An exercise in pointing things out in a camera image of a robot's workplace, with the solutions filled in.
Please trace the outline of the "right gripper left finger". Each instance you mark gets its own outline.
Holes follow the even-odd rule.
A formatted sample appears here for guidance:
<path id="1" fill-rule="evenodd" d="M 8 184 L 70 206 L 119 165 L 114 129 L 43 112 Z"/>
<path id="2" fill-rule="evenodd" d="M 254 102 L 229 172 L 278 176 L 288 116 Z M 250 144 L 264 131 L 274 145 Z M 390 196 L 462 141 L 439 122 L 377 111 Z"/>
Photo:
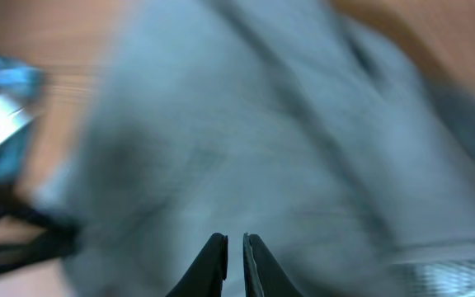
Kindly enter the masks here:
<path id="1" fill-rule="evenodd" d="M 166 297 L 220 297 L 228 272 L 228 237 L 213 233 Z"/>

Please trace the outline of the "grey shorts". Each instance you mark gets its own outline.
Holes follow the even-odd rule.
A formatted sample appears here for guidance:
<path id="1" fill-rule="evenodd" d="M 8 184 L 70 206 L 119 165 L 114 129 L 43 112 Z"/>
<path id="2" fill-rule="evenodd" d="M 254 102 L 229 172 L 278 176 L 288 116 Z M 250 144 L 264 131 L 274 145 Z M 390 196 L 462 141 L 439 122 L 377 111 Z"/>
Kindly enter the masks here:
<path id="1" fill-rule="evenodd" d="M 74 296 L 163 296 L 213 233 L 307 296 L 475 296 L 475 94 L 325 1 L 144 1 L 35 205 Z"/>

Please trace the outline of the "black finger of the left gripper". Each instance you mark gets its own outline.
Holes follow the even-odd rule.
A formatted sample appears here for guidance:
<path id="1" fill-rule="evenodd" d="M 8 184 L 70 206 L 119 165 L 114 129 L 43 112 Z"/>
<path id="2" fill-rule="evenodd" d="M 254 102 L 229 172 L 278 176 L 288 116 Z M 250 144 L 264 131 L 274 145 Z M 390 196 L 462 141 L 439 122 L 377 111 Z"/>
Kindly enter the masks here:
<path id="1" fill-rule="evenodd" d="M 21 242 L 0 243 L 0 275 L 55 258 L 67 257 L 77 250 L 78 227 L 55 222 L 0 185 L 0 220 L 5 217 L 36 227 L 40 233 Z"/>

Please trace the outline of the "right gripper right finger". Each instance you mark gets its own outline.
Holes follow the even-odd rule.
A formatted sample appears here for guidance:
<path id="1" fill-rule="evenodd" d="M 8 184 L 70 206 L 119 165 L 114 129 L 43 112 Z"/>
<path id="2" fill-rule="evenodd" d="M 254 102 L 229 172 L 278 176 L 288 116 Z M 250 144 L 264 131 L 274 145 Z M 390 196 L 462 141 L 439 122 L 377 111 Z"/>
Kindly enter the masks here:
<path id="1" fill-rule="evenodd" d="M 242 245 L 246 297 L 303 297 L 257 234 Z"/>

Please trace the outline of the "folded blue denim jeans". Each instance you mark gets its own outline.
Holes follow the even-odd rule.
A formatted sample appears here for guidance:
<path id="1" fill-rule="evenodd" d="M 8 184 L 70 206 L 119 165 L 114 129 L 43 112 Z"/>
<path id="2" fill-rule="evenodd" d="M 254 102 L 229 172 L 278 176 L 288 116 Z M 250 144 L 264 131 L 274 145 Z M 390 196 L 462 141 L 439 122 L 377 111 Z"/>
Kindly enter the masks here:
<path id="1" fill-rule="evenodd" d="M 0 55 L 0 183 L 16 182 L 31 142 L 46 74 L 19 59 Z"/>

